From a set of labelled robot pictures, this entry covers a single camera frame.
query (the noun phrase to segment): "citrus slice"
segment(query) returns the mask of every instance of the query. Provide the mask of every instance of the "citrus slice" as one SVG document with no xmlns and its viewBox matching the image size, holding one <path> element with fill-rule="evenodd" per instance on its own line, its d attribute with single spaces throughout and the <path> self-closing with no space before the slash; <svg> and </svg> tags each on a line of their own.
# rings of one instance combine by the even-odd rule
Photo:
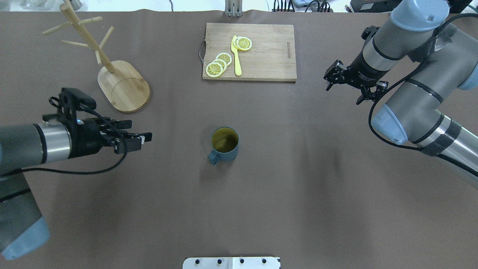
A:
<svg viewBox="0 0 478 269">
<path fill-rule="evenodd" d="M 231 54 L 229 54 L 227 52 L 219 53 L 216 56 L 216 59 L 221 59 L 221 60 L 225 61 L 227 66 L 229 66 L 232 63 L 232 56 L 231 56 Z"/>
<path fill-rule="evenodd" d="M 206 66 L 206 74 L 212 78 L 219 77 L 222 72 L 224 72 L 224 68 L 218 62 L 212 62 Z"/>
<path fill-rule="evenodd" d="M 213 61 L 213 63 L 214 63 L 214 62 L 220 63 L 220 64 L 222 65 L 222 69 L 223 69 L 222 71 L 223 71 L 223 72 L 226 71 L 226 68 L 228 67 L 228 64 L 226 63 L 225 60 L 223 60 L 223 59 L 216 59 L 216 60 Z"/>
<path fill-rule="evenodd" d="M 245 36 L 238 36 L 236 40 L 234 40 L 234 45 L 239 50 L 250 50 L 252 47 L 252 41 Z"/>
</svg>

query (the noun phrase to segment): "gray tabletop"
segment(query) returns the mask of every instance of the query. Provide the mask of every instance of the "gray tabletop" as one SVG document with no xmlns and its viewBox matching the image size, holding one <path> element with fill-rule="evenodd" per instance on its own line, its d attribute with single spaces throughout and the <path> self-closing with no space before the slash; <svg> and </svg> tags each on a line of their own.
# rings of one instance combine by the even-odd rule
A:
<svg viewBox="0 0 478 269">
<path fill-rule="evenodd" d="M 141 110 L 115 110 L 97 83 L 100 67 L 59 12 L 0 13 L 0 124 L 36 123 L 54 112 L 61 87 L 83 90 L 97 111 L 133 120 L 153 141 L 97 176 L 26 174 L 51 239 L 2 268 L 181 268 L 185 257 L 279 256 L 285 269 L 474 268 L 478 191 L 437 158 L 391 147 L 367 126 L 371 103 L 350 86 L 325 92 L 334 60 L 350 63 L 362 30 L 386 14 L 98 12 L 87 27 L 111 60 L 131 63 L 152 97 Z M 293 24 L 296 83 L 201 79 L 197 56 L 207 22 Z M 463 29 L 477 23 L 463 20 Z M 385 79 L 415 65 L 408 59 Z M 441 110 L 478 133 L 478 92 L 455 91 Z M 209 164 L 219 126 L 240 135 L 233 162 Z M 43 167 L 94 170 L 99 154 Z"/>
</svg>

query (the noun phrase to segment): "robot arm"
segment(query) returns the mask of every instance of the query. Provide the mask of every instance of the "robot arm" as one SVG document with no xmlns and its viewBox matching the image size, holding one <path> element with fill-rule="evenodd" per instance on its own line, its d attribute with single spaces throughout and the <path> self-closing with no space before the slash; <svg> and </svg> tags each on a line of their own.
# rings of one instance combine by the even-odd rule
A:
<svg viewBox="0 0 478 269">
<path fill-rule="evenodd" d="M 478 137 L 438 110 L 456 88 L 478 86 L 478 41 L 443 24 L 447 16 L 444 0 L 403 1 L 381 28 L 364 31 L 366 43 L 350 66 L 337 60 L 324 79 L 327 90 L 333 84 L 360 89 L 357 104 L 378 102 L 389 91 L 380 79 L 400 59 L 420 61 L 371 125 L 397 145 L 410 141 L 427 155 L 444 155 L 478 171 Z"/>
<path fill-rule="evenodd" d="M 6 259 L 21 257 L 50 237 L 25 176 L 18 169 L 95 154 L 104 146 L 126 154 L 140 150 L 152 138 L 151 133 L 120 131 L 131 128 L 130 120 L 101 116 L 77 119 L 77 111 L 99 116 L 93 111 L 95 100 L 78 89 L 63 88 L 59 98 L 52 97 L 50 103 L 57 113 L 44 115 L 43 123 L 0 127 L 0 252 Z"/>
</svg>

